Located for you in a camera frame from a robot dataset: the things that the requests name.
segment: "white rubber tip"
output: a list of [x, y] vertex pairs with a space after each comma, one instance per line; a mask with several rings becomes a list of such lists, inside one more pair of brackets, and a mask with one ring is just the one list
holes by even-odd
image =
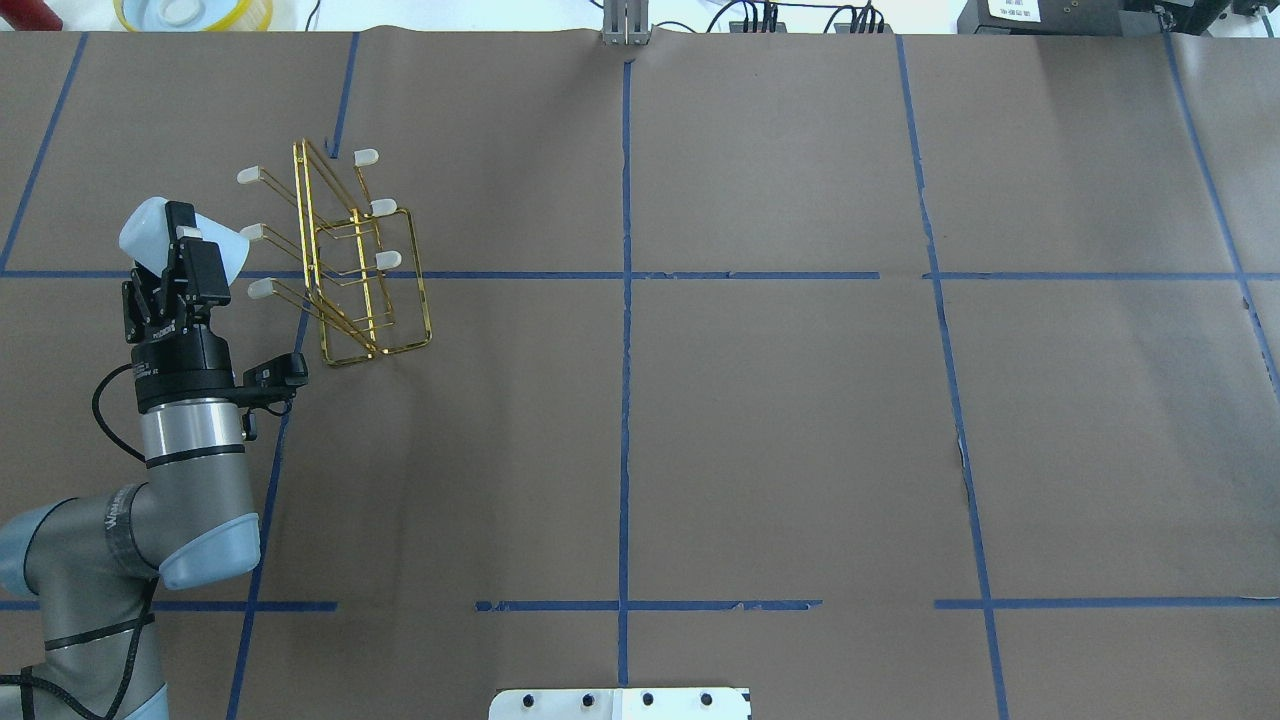
[[250, 242], [256, 242], [266, 236], [266, 231], [262, 228], [262, 223], [253, 223], [252, 225], [241, 228], [241, 236]]
[[364, 150], [356, 150], [356, 167], [366, 168], [378, 161], [378, 151], [372, 147], [366, 147]]
[[236, 173], [236, 182], [241, 184], [250, 184], [262, 179], [262, 165], [253, 165], [252, 168], [244, 168], [243, 170]]
[[397, 250], [383, 250], [374, 256], [374, 261], [378, 263], [379, 270], [394, 270], [396, 268], [399, 268], [399, 264], [404, 261], [404, 258], [401, 256]]
[[375, 218], [384, 218], [387, 215], [390, 215], [398, 208], [399, 208], [399, 205], [397, 205], [396, 201], [392, 200], [390, 197], [383, 197], [381, 200], [374, 200], [374, 202], [370, 205], [370, 210], [372, 210], [372, 215]]
[[248, 296], [251, 300], [262, 300], [275, 295], [275, 278], [262, 278], [248, 283]]

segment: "white cup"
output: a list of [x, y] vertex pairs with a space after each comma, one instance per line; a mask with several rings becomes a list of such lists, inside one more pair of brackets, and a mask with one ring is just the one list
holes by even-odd
[[[169, 264], [169, 227], [164, 219], [164, 197], [148, 197], [138, 205], [120, 228], [120, 250], [156, 275]], [[209, 242], [218, 245], [223, 254], [227, 284], [232, 284], [248, 258], [248, 240], [241, 233], [220, 225], [196, 213], [196, 229]]]

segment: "blue tape line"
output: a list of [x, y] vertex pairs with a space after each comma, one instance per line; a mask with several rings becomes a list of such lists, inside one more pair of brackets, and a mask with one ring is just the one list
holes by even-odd
[[[630, 600], [628, 612], [805, 612], [820, 600]], [[613, 600], [500, 600], [476, 602], [476, 612], [617, 612]]]
[[[895, 35], [897, 44], [897, 65], [902, 76], [902, 102], [906, 108], [906, 129], [911, 140], [911, 161], [915, 165], [915, 190], [920, 199], [920, 223], [924, 225], [924, 236], [928, 240], [929, 272], [933, 275], [933, 302], [938, 314], [938, 331], [942, 334], [942, 359], [947, 369], [947, 386], [951, 391], [951, 415], [956, 427], [956, 441], [960, 446], [960, 466], [964, 473], [965, 492], [969, 495], [969, 532], [973, 537], [973, 555], [978, 566], [978, 588], [984, 601], [991, 600], [991, 582], [987, 577], [987, 553], [982, 542], [982, 520], [978, 515], [978, 493], [973, 487], [973, 466], [969, 459], [969, 441], [965, 434], [964, 409], [960, 405], [960, 383], [956, 380], [955, 356], [951, 352], [951, 329], [947, 327], [946, 301], [942, 295], [941, 269], [938, 266], [938, 249], [933, 238], [933, 222], [929, 219], [929, 209], [924, 202], [924, 163], [920, 159], [920, 140], [915, 127], [915, 105], [911, 101], [911, 79], [906, 70], [906, 47], [902, 36]], [[991, 656], [991, 678], [996, 692], [996, 710], [1000, 720], [1009, 720], [1009, 701], [1005, 694], [1005, 670], [1000, 659], [1000, 639], [996, 635], [996, 614], [989, 609], [983, 610], [983, 620], [987, 626], [987, 652]]]
[[805, 612], [822, 606], [820, 600], [632, 600], [631, 610], [640, 612]]
[[76, 44], [76, 55], [72, 56], [72, 64], [67, 68], [63, 90], [58, 94], [58, 102], [54, 104], [54, 114], [49, 117], [45, 137], [40, 141], [40, 150], [36, 151], [36, 161], [31, 164], [31, 174], [27, 176], [27, 184], [22, 188], [22, 197], [18, 200], [18, 210], [13, 214], [13, 223], [9, 224], [9, 236], [4, 241], [4, 250], [0, 250], [0, 272], [4, 272], [5, 265], [9, 264], [9, 255], [13, 252], [13, 245], [18, 240], [18, 229], [22, 227], [22, 217], [27, 213], [27, 202], [31, 201], [32, 191], [36, 190], [36, 178], [40, 176], [41, 165], [45, 164], [45, 154], [49, 151], [49, 143], [54, 140], [54, 129], [58, 128], [58, 118], [63, 114], [63, 105], [67, 104], [72, 82], [76, 81], [76, 70], [84, 55], [86, 42], [88, 42], [88, 33], [82, 32], [79, 42]]
[[936, 610], [1093, 610], [1123, 607], [1280, 607], [1280, 598], [1261, 597], [1005, 597], [936, 600]]
[[[933, 273], [922, 275], [931, 281]], [[1234, 281], [1234, 273], [938, 273], [942, 281]]]
[[[301, 352], [302, 340], [307, 333], [307, 320], [311, 315], [298, 313], [298, 331], [293, 341], [293, 351]], [[244, 606], [244, 625], [241, 628], [239, 651], [236, 653], [236, 671], [232, 675], [230, 700], [227, 702], [227, 720], [236, 720], [239, 711], [239, 694], [244, 687], [244, 666], [248, 664], [250, 642], [253, 638], [253, 619], [257, 612], [257, 596], [262, 589], [262, 568], [266, 566], [266, 546], [271, 537], [271, 520], [275, 518], [275, 495], [280, 487], [280, 469], [284, 466], [284, 439], [289, 432], [292, 413], [280, 418], [280, 428], [275, 436], [275, 456], [271, 459], [271, 479], [266, 484], [266, 502], [262, 509], [261, 555], [262, 560], [253, 569], [248, 584], [248, 601]]]
[[[128, 279], [128, 270], [4, 270], [0, 277], [14, 279]], [[301, 270], [244, 270], [243, 279], [302, 279]], [[416, 273], [392, 270], [387, 277], [412, 279]], [[439, 281], [621, 281], [621, 272], [611, 270], [426, 270], [426, 279]], [[1234, 281], [1240, 275], [1234, 273], [938, 273], [943, 282], [950, 281], [1153, 281], [1153, 282], [1203, 282]], [[792, 272], [735, 272], [735, 270], [635, 270], [632, 281], [878, 281], [881, 274], [869, 272], [832, 273], [792, 273]], [[920, 279], [932, 281], [933, 273], [924, 273]], [[1276, 282], [1280, 273], [1244, 273], [1249, 282]]]
[[476, 602], [476, 612], [617, 612], [613, 600], [499, 600]]
[[337, 602], [300, 602], [288, 600], [259, 601], [259, 612], [337, 612]]
[[637, 281], [878, 281], [879, 273], [805, 273], [805, 272], [644, 272], [634, 273]]
[[622, 64], [622, 420], [618, 487], [618, 687], [630, 682], [631, 596], [631, 63]]
[[621, 281], [611, 272], [428, 270], [426, 279], [442, 281]]
[[1201, 147], [1199, 133], [1196, 132], [1196, 122], [1192, 119], [1190, 106], [1187, 104], [1187, 92], [1183, 90], [1183, 77], [1178, 69], [1178, 56], [1174, 53], [1174, 41], [1170, 35], [1162, 33], [1165, 38], [1165, 55], [1169, 58], [1169, 72], [1174, 77], [1174, 91], [1178, 95], [1178, 108], [1183, 114], [1183, 123], [1187, 126], [1187, 135], [1190, 137], [1192, 149], [1196, 151], [1196, 163], [1199, 165], [1201, 177], [1204, 178], [1204, 188], [1208, 190], [1208, 199], [1213, 204], [1213, 215], [1217, 218], [1217, 227], [1222, 232], [1222, 241], [1226, 243], [1226, 252], [1231, 258], [1231, 269], [1235, 270], [1240, 283], [1240, 293], [1253, 324], [1253, 337], [1258, 341], [1262, 351], [1262, 363], [1266, 365], [1267, 375], [1271, 380], [1271, 392], [1280, 402], [1280, 374], [1276, 373], [1275, 356], [1271, 354], [1271, 345], [1267, 342], [1267, 333], [1262, 329], [1262, 319], [1258, 316], [1258, 306], [1253, 301], [1253, 291], [1249, 290], [1249, 281], [1245, 279], [1244, 266], [1240, 264], [1240, 254], [1235, 247], [1235, 238], [1231, 236], [1231, 227], [1226, 222], [1226, 213], [1222, 210], [1222, 201], [1217, 195], [1217, 184], [1208, 170], [1208, 161], [1204, 159], [1204, 150]]
[[360, 33], [351, 33], [351, 50], [347, 51], [347, 77], [342, 81], [342, 100], [338, 102], [338, 120], [333, 126], [333, 147], [329, 158], [338, 159], [342, 147], [342, 128], [347, 123], [347, 101], [351, 100], [351, 79], [356, 74], [356, 50], [360, 47]]

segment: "white plastic plate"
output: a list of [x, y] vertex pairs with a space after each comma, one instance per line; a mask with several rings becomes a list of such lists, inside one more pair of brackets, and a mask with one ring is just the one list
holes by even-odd
[[489, 720], [749, 720], [750, 698], [737, 688], [503, 691]]

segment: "white label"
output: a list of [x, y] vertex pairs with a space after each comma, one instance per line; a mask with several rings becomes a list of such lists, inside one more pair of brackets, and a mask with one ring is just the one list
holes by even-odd
[[987, 0], [987, 9], [992, 15], [1006, 20], [1039, 22], [1039, 0]]

